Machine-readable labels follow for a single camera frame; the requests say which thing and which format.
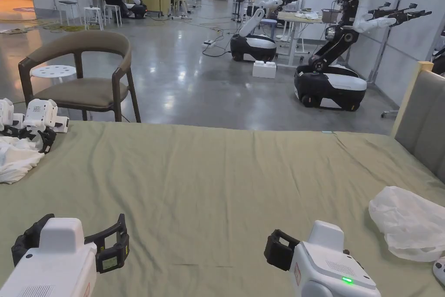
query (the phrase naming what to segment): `power strip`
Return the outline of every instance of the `power strip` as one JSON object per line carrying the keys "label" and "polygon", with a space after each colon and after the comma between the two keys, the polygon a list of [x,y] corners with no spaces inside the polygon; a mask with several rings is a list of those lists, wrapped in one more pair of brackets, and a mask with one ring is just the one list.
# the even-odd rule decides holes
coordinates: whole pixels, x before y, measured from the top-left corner
{"label": "power strip", "polygon": [[203,47],[207,48],[207,49],[210,49],[210,48],[213,48],[215,46],[215,44],[216,44],[215,40],[205,40],[203,42]]}

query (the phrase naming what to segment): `chair seat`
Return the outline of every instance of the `chair seat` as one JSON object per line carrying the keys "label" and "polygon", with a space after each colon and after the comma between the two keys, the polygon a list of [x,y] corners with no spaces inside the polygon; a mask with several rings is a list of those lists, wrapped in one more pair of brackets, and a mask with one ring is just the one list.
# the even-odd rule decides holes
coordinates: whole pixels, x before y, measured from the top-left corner
{"label": "chair seat", "polygon": [[[119,83],[121,101],[128,94],[128,87]],[[57,104],[77,107],[108,109],[113,105],[113,88],[110,79],[82,78],[53,85],[34,95],[37,99],[53,99]]]}
{"label": "chair seat", "polygon": [[60,3],[64,3],[66,5],[75,5],[77,2],[75,1],[68,1],[68,0],[63,0],[63,1],[59,1]]}

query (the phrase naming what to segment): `white towel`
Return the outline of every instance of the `white towel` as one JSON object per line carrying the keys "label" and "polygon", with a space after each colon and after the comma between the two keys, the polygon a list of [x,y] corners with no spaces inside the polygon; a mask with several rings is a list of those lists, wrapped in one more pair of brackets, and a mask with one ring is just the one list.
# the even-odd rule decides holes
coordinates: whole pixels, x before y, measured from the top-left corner
{"label": "white towel", "polygon": [[0,183],[13,184],[23,178],[44,156],[36,143],[15,137],[0,137]]}

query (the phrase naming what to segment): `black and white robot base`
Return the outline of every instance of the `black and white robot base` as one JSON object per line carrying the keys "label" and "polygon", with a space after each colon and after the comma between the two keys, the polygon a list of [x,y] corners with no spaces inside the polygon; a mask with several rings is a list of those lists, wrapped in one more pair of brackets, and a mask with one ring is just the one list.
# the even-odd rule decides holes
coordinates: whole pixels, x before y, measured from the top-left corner
{"label": "black and white robot base", "polygon": [[325,107],[356,111],[365,97],[367,83],[354,71],[328,67],[313,72],[308,65],[297,68],[295,94],[305,107]]}
{"label": "black and white robot base", "polygon": [[256,60],[272,61],[277,52],[277,46],[272,38],[264,35],[249,34],[246,37],[234,35],[230,40],[232,57],[236,61],[244,59],[248,54]]}

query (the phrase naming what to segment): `gray upholstered headboard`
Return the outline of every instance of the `gray upholstered headboard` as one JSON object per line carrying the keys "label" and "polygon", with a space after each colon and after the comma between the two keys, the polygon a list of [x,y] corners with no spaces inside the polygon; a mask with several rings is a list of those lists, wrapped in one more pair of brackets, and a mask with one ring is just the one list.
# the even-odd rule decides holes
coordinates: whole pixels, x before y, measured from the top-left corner
{"label": "gray upholstered headboard", "polygon": [[445,183],[445,78],[431,69],[419,63],[392,135]]}

